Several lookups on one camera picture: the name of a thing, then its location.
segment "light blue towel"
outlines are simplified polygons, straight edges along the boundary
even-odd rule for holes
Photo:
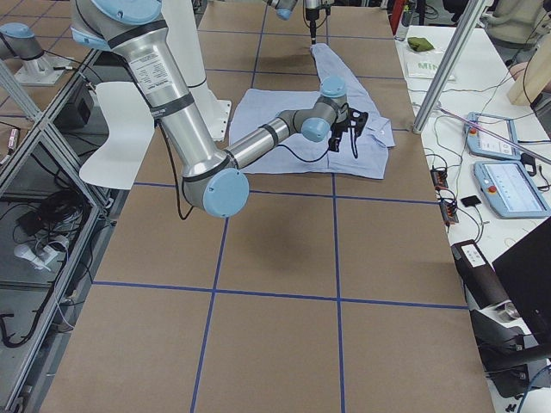
[[[348,133],[345,133],[341,140],[340,152],[328,152],[327,156],[318,162],[304,163],[285,148],[275,148],[243,171],[250,174],[335,172],[382,179],[388,160],[387,147],[394,145],[390,121],[379,116],[367,91],[327,45],[313,46],[312,52],[320,77],[338,74],[347,83],[350,106],[369,112],[368,124],[356,141],[358,159],[352,155],[350,138]],[[319,92],[247,90],[236,108],[230,125],[230,144],[237,142],[258,126],[273,120],[283,110],[311,108],[318,97]],[[300,157],[311,160],[325,152],[328,138],[329,136],[319,143],[313,143],[302,135],[295,134],[283,141],[283,144]]]

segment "green object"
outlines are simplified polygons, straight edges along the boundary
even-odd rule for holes
[[[408,37],[407,44],[415,52],[428,52],[434,49],[434,46],[425,37]]]

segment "light blue cap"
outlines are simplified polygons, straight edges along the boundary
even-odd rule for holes
[[[91,0],[104,14],[125,24],[147,24],[161,13],[159,0]]]
[[[75,40],[79,45],[89,47],[90,49],[103,50],[105,52],[111,51],[111,47],[109,47],[105,39],[81,32],[75,28],[71,28],[71,31],[73,40]]]
[[[302,123],[300,133],[312,142],[321,142],[330,130],[331,125],[329,125],[327,120],[321,118],[308,118]]]
[[[291,18],[291,14],[293,13],[293,11],[287,10],[287,9],[278,9],[276,13],[280,19],[289,20]]]
[[[0,26],[0,32],[16,39],[31,39],[34,37],[33,31],[23,23],[6,23]]]
[[[249,181],[235,168],[221,170],[205,188],[203,206],[214,217],[227,218],[245,206],[249,198]]]
[[[325,97],[341,97],[346,95],[346,82],[339,76],[326,77],[321,82],[320,92]]]

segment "black monitor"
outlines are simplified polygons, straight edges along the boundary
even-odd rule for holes
[[[493,267],[534,338],[551,343],[551,219],[510,247]]]

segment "white desk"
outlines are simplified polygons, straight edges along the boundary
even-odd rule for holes
[[[452,35],[454,33],[453,28],[433,28],[433,27],[411,27],[408,36],[411,37],[425,37],[427,38],[436,49],[445,50]],[[404,70],[404,50],[408,47],[406,42],[396,42],[396,47],[399,52],[400,61],[402,63],[402,69]],[[503,64],[503,61],[499,57],[491,41],[488,39],[483,29],[475,29],[465,50],[463,51],[454,70],[455,81],[448,82],[444,90],[446,89],[469,89],[469,90],[483,90],[490,86],[496,86],[500,84],[508,74],[508,71]],[[406,78],[410,98],[413,103],[421,104],[426,91],[430,86],[430,80],[415,79],[407,77],[406,71],[404,71]],[[475,91],[449,91],[442,93],[440,97],[440,103],[443,108],[448,111],[466,116],[469,112],[481,112],[484,109],[484,113],[496,114],[511,118],[517,118],[526,114],[530,114],[531,110],[528,107],[513,106],[507,99],[507,91],[512,86],[514,81],[511,77],[498,87],[497,90],[489,89],[484,92]],[[543,219],[499,219],[498,216],[490,209],[485,202],[483,196],[480,194],[478,183],[474,180],[473,175],[473,163],[483,158],[473,157],[468,153],[468,150],[463,151],[465,139],[462,133],[462,123],[459,120],[454,120],[449,117],[442,117],[436,120],[442,113],[435,112],[422,133],[423,144],[425,148],[430,148],[437,155],[444,157],[448,165],[456,165],[460,162],[460,159],[450,151],[446,151],[436,142],[435,122],[437,136],[441,145],[446,146],[452,151],[458,153],[463,152],[463,162],[461,170],[458,167],[451,168],[449,170],[448,183],[450,188],[460,199],[469,195],[478,195],[483,201],[482,205],[479,205],[480,214],[484,221],[488,223],[485,225],[484,235],[479,242],[479,247],[485,254],[489,262],[492,262],[495,258],[500,256],[504,251],[511,247],[516,241],[522,238],[526,233],[533,230],[538,226]],[[537,141],[548,138],[548,135],[543,130],[538,119],[535,115],[530,115],[522,119],[515,120],[515,128],[517,129],[517,135],[519,140],[522,141]],[[530,145],[530,149],[537,151],[542,155],[549,157],[551,155],[551,145]],[[443,166],[443,162],[439,159],[433,161],[433,157],[428,157],[428,164],[435,166]],[[543,174],[549,179],[551,178],[551,165],[543,165]],[[544,185],[545,182],[541,176],[533,178],[537,185]],[[545,200],[551,204],[551,193],[544,194]],[[468,208],[469,211],[476,219],[478,216],[473,208]],[[476,237],[477,228],[475,223],[462,212],[458,212],[460,223],[452,225],[449,229],[449,243],[458,243],[467,239],[474,239]],[[507,324],[507,327],[516,325],[518,323]],[[489,382],[491,388],[492,399],[496,411],[505,411],[509,404],[516,404],[518,401],[514,398],[503,399],[501,398],[493,383]],[[543,389],[537,391],[531,391],[526,403],[524,404],[523,413],[544,413],[549,412],[551,406],[551,390]]]

